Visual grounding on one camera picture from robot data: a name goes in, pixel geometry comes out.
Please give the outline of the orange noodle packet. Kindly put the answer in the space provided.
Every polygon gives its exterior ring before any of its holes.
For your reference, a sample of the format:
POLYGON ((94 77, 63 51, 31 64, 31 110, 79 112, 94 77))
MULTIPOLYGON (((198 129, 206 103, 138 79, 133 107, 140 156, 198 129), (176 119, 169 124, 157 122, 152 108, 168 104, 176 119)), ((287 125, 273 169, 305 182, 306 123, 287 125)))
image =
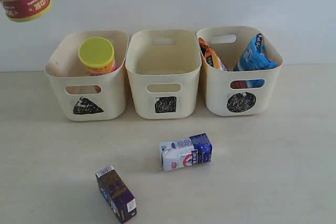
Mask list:
POLYGON ((206 63, 220 71, 228 71, 216 52, 202 39, 198 38, 198 43, 206 63))

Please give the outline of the pink chips can green lid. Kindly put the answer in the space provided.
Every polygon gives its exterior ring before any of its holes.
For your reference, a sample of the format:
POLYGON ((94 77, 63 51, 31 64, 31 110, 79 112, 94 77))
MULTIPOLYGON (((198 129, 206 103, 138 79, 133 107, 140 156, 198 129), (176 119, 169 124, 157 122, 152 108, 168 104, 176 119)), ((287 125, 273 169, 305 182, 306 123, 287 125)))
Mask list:
POLYGON ((90 37, 78 49, 78 57, 90 76, 117 70, 113 44, 103 37, 90 37))

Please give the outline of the blue noodle packet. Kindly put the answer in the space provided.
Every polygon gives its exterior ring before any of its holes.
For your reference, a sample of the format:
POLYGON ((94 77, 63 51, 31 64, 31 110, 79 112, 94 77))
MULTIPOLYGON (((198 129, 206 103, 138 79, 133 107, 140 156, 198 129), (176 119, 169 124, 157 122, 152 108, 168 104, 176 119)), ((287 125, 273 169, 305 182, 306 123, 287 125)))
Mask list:
MULTIPOLYGON (((267 57, 264 38, 258 33, 247 45, 240 59, 233 68, 233 71, 259 71, 276 68, 278 63, 267 57)), ((260 88, 265 81, 256 80, 238 80, 230 84, 232 89, 260 88)))

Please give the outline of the dark purple drink carton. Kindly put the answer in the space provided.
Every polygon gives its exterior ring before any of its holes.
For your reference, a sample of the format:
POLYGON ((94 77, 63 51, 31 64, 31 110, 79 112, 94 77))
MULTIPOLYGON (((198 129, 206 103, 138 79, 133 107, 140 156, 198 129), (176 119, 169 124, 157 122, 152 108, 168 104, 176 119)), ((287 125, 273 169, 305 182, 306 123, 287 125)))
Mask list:
POLYGON ((137 214, 136 199, 112 165, 96 172, 99 190, 120 223, 137 214))

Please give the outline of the cream bin square mark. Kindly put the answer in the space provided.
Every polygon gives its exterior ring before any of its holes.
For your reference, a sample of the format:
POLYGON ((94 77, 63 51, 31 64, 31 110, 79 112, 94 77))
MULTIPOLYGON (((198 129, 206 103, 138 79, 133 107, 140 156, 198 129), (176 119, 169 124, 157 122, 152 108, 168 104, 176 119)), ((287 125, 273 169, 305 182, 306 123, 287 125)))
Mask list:
POLYGON ((145 119, 181 119, 196 107, 202 66, 194 32, 143 30, 131 37, 125 67, 135 110, 145 119))

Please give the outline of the white blue milk carton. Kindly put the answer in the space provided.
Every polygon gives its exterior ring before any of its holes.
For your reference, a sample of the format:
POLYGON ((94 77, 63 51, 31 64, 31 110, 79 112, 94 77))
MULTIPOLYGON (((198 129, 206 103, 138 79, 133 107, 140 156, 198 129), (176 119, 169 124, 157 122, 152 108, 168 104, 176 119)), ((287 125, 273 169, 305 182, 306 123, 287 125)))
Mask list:
POLYGON ((164 172, 211 161, 212 144, 206 133, 160 144, 164 172))

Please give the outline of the cream bin circle mark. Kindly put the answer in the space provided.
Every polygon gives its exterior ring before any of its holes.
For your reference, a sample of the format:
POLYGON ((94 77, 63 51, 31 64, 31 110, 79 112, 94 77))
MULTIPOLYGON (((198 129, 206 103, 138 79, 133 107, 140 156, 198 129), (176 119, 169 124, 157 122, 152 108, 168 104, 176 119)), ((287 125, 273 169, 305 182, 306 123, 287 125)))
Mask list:
POLYGON ((220 116, 254 115, 264 112, 271 101, 283 59, 268 38, 259 30, 246 26, 203 28, 196 33, 221 59, 226 71, 202 60, 200 88, 206 107, 220 116), (262 37, 266 57, 277 65, 271 69, 234 71, 251 40, 262 37))

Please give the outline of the cream bin triangle mark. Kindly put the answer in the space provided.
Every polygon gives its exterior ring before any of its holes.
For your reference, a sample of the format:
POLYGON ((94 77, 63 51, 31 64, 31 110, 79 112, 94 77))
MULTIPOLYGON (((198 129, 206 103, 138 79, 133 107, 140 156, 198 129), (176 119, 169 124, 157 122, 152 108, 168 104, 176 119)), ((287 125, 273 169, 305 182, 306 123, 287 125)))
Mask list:
POLYGON ((72 121, 111 120, 126 109, 130 91, 125 58, 129 35, 118 30, 80 31, 66 36, 45 66, 45 73, 65 116, 72 121), (78 57, 80 45, 90 37, 109 40, 117 70, 90 76, 78 57))

